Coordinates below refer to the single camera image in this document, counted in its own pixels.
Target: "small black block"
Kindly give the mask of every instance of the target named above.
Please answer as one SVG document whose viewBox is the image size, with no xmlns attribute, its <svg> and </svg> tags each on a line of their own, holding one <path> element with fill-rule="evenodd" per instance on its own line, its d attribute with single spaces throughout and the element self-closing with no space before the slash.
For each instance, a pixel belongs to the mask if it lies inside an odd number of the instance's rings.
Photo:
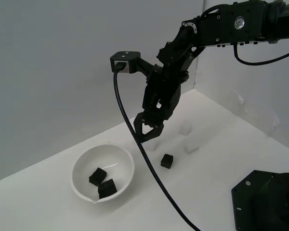
<svg viewBox="0 0 289 231">
<path fill-rule="evenodd" d="M 96 171 L 91 176 L 89 176 L 89 182 L 91 184 L 99 186 L 103 182 L 103 180 L 106 178 L 106 176 L 107 176 L 107 172 L 105 172 L 104 170 L 98 167 Z"/>
<path fill-rule="evenodd" d="M 171 168 L 173 163 L 173 155 L 165 154 L 160 162 L 160 165 L 166 168 Z"/>
<path fill-rule="evenodd" d="M 113 179 L 107 180 L 98 186 L 98 194 L 100 199 L 111 196 L 117 192 Z"/>
</svg>

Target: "black wire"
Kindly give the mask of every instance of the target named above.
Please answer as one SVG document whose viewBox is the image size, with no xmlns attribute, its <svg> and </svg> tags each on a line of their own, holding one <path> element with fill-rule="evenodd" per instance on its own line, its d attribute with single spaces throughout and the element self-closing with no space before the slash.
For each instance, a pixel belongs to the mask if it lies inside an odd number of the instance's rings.
<svg viewBox="0 0 289 231">
<path fill-rule="evenodd" d="M 205 10 L 201 17 L 204 17 L 206 15 L 208 15 L 209 13 L 211 13 L 212 11 L 215 11 L 215 10 L 219 10 L 220 8 L 224 7 L 224 6 L 229 6 L 228 4 L 219 4 L 219 5 L 216 5 L 216 6 L 213 6 L 211 8 L 208 8 L 207 10 Z"/>
<path fill-rule="evenodd" d="M 276 59 L 271 59 L 271 60 L 268 60 L 268 61 L 258 62 L 258 63 L 249 63 L 249 62 L 246 62 L 246 61 L 241 60 L 239 58 L 239 56 L 237 54 L 237 44 L 233 45 L 233 50 L 234 50 L 234 53 L 235 53 L 236 60 L 238 60 L 242 64 L 249 65 L 249 66 L 261 66 L 261 65 L 271 64 L 271 63 L 274 63 L 274 62 L 277 62 L 279 60 L 282 60 L 282 59 L 285 59 L 285 58 L 289 57 L 289 53 L 288 53 L 288 54 L 280 56 L 279 58 L 276 58 Z"/>
<path fill-rule="evenodd" d="M 185 214 L 182 212 L 182 210 L 178 207 L 178 205 L 176 204 L 176 202 L 173 200 L 173 198 L 170 196 L 170 194 L 168 193 L 167 189 L 165 188 L 165 186 L 163 185 L 162 181 L 159 179 L 156 171 L 154 170 L 150 160 L 149 160 L 149 157 L 147 156 L 141 142 L 139 141 L 138 137 L 137 137 L 137 134 L 135 133 L 130 121 L 129 121 L 129 118 L 127 117 L 126 113 L 125 113 L 125 110 L 123 108 L 123 105 L 122 105 L 122 101 L 121 101 L 121 98 L 120 98 L 120 94 L 119 94 L 119 90 L 118 90 L 118 80 L 117 80 L 117 75 L 118 75 L 118 70 L 115 70 L 114 71 L 114 88 L 115 88 L 115 94 L 116 94 L 116 99 L 117 99 L 117 102 L 118 102 L 118 105 L 119 105 L 119 108 L 120 108 L 120 111 L 122 113 L 122 116 L 125 120 L 125 123 L 127 125 L 127 127 L 129 128 L 130 132 L 131 132 L 131 135 L 133 136 L 141 154 L 143 155 L 144 157 L 144 160 L 146 162 L 146 164 L 148 165 L 154 179 L 156 180 L 156 182 L 158 183 L 158 185 L 160 186 L 161 190 L 164 192 L 165 196 L 167 197 L 167 199 L 170 201 L 170 203 L 172 204 L 172 206 L 175 208 L 175 210 L 179 213 L 179 215 L 183 218 L 183 220 L 193 229 L 193 230 L 196 230 L 196 231 L 200 231 L 200 229 L 198 229 L 186 216 Z"/>
</svg>

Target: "cable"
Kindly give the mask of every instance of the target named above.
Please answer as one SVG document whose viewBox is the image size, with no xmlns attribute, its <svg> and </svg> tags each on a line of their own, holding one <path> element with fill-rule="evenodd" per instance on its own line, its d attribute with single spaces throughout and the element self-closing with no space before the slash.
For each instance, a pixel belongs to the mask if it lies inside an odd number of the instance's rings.
<svg viewBox="0 0 289 231">
<path fill-rule="evenodd" d="M 237 54 L 237 44 L 233 45 L 233 50 L 234 50 L 234 53 L 235 53 L 236 60 L 238 60 L 242 64 L 249 65 L 249 66 L 261 66 L 261 65 L 271 64 L 271 63 L 274 63 L 274 62 L 277 62 L 279 60 L 282 60 L 282 59 L 285 59 L 285 58 L 289 57 L 289 53 L 288 53 L 288 54 L 280 56 L 279 58 L 276 58 L 276 59 L 271 59 L 271 60 L 268 60 L 268 61 L 258 62 L 258 63 L 249 63 L 249 62 L 246 62 L 246 61 L 241 60 L 239 58 L 239 56 Z"/>
<path fill-rule="evenodd" d="M 211 13 L 212 11 L 219 10 L 219 9 L 221 9 L 221 8 L 224 7 L 224 6 L 229 6 L 229 5 L 228 5 L 228 4 L 219 4 L 219 5 L 213 6 L 213 7 L 211 7 L 211 8 L 208 8 L 207 10 L 205 10 L 205 11 L 202 13 L 201 17 L 207 16 L 207 15 L 208 15 L 209 13 Z"/>
<path fill-rule="evenodd" d="M 137 137 L 137 134 L 135 133 L 130 121 L 129 121 L 129 118 L 127 117 L 126 113 L 125 113 L 125 110 L 124 110 L 124 107 L 123 107 L 123 104 L 122 104 L 122 101 L 121 101 L 121 98 L 120 98 L 120 94 L 119 94 L 119 90 L 118 90 L 118 72 L 122 69 L 125 68 L 125 63 L 117 63 L 116 66 L 115 66 L 115 71 L 114 71 L 114 88 L 115 88 L 115 94 L 116 94 L 116 99 L 117 99 L 117 102 L 118 102 L 118 105 L 119 105 L 119 108 L 120 108 L 120 111 L 122 113 L 122 116 L 125 120 L 125 123 L 127 125 L 127 127 L 129 128 L 130 132 L 131 132 L 131 135 L 133 136 L 141 154 L 143 155 L 144 157 L 144 160 L 146 162 L 146 164 L 148 165 L 154 179 L 156 180 L 156 182 L 158 183 L 158 185 L 160 186 L 161 190 L 163 191 L 163 193 L 165 194 L 165 196 L 167 197 L 167 199 L 170 201 L 170 203 L 172 204 L 172 206 L 175 208 L 175 210 L 179 213 L 179 215 L 183 218 L 183 220 L 195 231 L 200 231 L 200 229 L 198 229 L 186 216 L 185 214 L 182 212 L 182 210 L 179 208 L 179 206 L 176 204 L 176 202 L 173 200 L 173 198 L 170 196 L 170 194 L 168 193 L 167 189 L 165 188 L 165 186 L 163 185 L 162 181 L 159 179 L 156 171 L 154 170 L 150 160 L 149 160 L 149 157 L 147 156 L 141 142 L 139 141 L 138 137 Z"/>
</svg>

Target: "white backdrop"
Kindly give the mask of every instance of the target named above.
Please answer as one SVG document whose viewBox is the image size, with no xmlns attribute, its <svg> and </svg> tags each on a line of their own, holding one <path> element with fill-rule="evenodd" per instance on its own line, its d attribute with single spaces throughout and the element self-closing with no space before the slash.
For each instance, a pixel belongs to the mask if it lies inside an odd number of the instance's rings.
<svg viewBox="0 0 289 231">
<path fill-rule="evenodd" d="M 205 8 L 221 3 L 233 1 L 206 0 Z M 238 47 L 239 57 L 249 62 L 288 52 L 289 39 Z M 289 58 L 246 66 L 236 61 L 232 46 L 206 48 L 198 59 L 195 88 L 289 147 Z"/>
<path fill-rule="evenodd" d="M 122 122 L 109 58 L 151 63 L 202 0 L 0 0 L 0 179 Z M 183 91 L 194 87 L 196 64 Z M 130 117 L 141 74 L 121 75 Z"/>
</svg>

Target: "white bowl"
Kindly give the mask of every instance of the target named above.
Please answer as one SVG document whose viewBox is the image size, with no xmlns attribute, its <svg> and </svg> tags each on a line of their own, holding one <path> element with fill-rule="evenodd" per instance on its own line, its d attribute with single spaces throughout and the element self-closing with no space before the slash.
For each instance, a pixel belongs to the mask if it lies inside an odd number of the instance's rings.
<svg viewBox="0 0 289 231">
<path fill-rule="evenodd" d="M 89 176 L 100 167 L 107 172 L 105 180 L 113 179 L 117 192 L 99 199 L 97 187 L 89 182 Z M 82 199 L 94 204 L 119 196 L 130 184 L 135 170 L 131 154 L 117 144 L 107 143 L 93 147 L 82 154 L 73 166 L 71 185 Z"/>
</svg>

